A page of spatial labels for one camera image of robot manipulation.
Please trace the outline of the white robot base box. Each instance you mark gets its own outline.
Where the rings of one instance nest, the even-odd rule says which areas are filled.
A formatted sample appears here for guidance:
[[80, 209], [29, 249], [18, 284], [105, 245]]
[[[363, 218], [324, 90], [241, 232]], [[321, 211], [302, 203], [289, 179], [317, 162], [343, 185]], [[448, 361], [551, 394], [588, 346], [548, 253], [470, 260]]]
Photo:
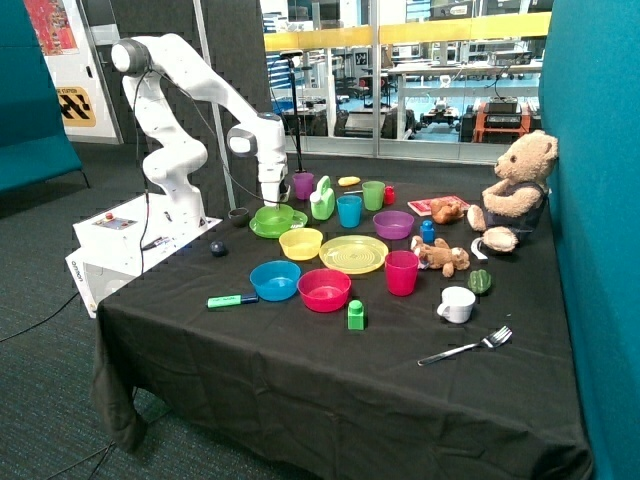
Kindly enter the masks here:
[[[184, 216], [163, 194], [143, 194], [73, 225], [79, 248], [66, 257], [91, 318], [99, 303], [221, 222]], [[170, 241], [143, 252], [159, 238]]]

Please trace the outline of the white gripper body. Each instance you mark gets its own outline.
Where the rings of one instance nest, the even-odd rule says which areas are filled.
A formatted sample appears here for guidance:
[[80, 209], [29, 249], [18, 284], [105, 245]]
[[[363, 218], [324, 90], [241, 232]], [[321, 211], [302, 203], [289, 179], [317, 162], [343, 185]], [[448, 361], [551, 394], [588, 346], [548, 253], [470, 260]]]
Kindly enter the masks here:
[[285, 162], [258, 163], [258, 180], [264, 203], [282, 203], [281, 196], [290, 193], [290, 186], [286, 183], [288, 166]]

